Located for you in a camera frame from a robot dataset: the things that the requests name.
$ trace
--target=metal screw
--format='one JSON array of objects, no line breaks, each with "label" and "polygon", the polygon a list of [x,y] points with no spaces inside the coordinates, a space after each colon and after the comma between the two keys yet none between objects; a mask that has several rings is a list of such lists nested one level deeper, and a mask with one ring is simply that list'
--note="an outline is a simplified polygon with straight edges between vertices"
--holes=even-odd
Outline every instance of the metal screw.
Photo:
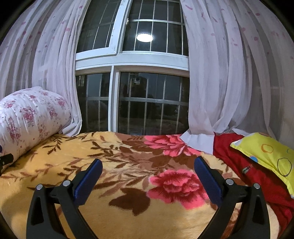
[{"label": "metal screw", "polygon": [[227,184],[229,184],[229,185],[233,185],[233,184],[234,184],[234,181],[231,180],[230,178],[228,178],[225,182],[226,182]]},{"label": "metal screw", "polygon": [[255,187],[256,189],[260,189],[260,185],[258,183],[253,184],[253,187]]},{"label": "metal screw", "polygon": [[42,184],[38,184],[38,185],[37,185],[37,187],[36,187],[36,189],[37,189],[37,190],[41,190],[41,189],[42,189],[42,187],[43,187],[43,185],[42,185]]},{"label": "metal screw", "polygon": [[67,187],[67,186],[70,185],[70,184],[71,184],[71,182],[70,182],[69,180],[65,180],[65,181],[62,183],[62,185],[65,186],[65,187]]}]

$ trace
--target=sheer white curtain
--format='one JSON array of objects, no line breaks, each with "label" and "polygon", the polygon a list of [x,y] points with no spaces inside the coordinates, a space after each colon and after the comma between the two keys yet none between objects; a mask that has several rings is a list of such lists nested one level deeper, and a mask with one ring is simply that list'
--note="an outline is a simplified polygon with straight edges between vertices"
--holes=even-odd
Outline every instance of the sheer white curtain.
[{"label": "sheer white curtain", "polygon": [[71,105],[71,124],[81,128],[75,87],[75,55],[90,0],[36,0],[17,19],[0,45],[0,99],[20,89],[41,86]]},{"label": "sheer white curtain", "polygon": [[189,130],[213,152],[214,132],[267,132],[294,148],[294,43],[257,0],[181,0],[190,64]]}]

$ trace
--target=red blanket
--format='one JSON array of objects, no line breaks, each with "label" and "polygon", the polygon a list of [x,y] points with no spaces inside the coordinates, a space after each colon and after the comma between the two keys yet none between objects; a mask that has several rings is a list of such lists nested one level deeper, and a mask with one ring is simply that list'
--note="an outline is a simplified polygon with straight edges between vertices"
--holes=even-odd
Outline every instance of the red blanket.
[{"label": "red blanket", "polygon": [[272,171],[230,147],[232,142],[242,138],[242,135],[235,133],[215,136],[213,155],[223,160],[247,185],[255,182],[261,185],[266,202],[279,220],[280,236],[294,215],[294,199],[290,197],[286,185]]}]

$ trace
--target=yellow pillow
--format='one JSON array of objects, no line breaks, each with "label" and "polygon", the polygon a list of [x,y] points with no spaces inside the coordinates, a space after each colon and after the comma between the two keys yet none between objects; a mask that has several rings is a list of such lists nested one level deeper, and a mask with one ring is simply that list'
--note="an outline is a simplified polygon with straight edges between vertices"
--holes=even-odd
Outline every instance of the yellow pillow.
[{"label": "yellow pillow", "polygon": [[287,186],[294,199],[294,150],[264,133],[252,133],[231,143],[253,161],[273,171]]}]

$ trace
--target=window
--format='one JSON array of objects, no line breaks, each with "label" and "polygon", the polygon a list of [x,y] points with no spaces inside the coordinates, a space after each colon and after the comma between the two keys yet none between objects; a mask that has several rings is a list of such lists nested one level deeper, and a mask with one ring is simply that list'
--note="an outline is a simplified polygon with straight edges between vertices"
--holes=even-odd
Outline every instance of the window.
[{"label": "window", "polygon": [[84,132],[108,131],[108,94],[110,73],[76,77],[78,101]]},{"label": "window", "polygon": [[131,135],[184,133],[188,127],[189,79],[122,72],[118,132]]},{"label": "window", "polygon": [[163,135],[189,128],[179,0],[91,0],[77,52],[81,132]]},{"label": "window", "polygon": [[92,0],[85,16],[77,52],[109,46],[120,0]]},{"label": "window", "polygon": [[188,55],[188,41],[179,1],[133,0],[128,20],[123,51]]}]

